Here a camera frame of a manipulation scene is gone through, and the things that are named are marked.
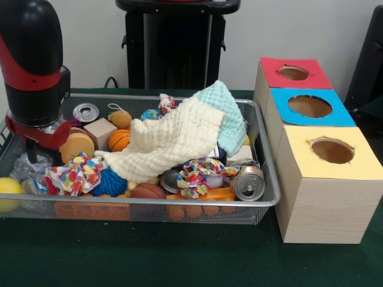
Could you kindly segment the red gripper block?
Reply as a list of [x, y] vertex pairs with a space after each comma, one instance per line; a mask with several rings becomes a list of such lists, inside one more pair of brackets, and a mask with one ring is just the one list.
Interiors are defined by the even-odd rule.
[[70, 123], [62, 115], [47, 126], [23, 126], [14, 121], [11, 115], [5, 116], [5, 123], [12, 133], [22, 137], [30, 163], [38, 161], [36, 144], [48, 149], [59, 149], [66, 143], [71, 131]]

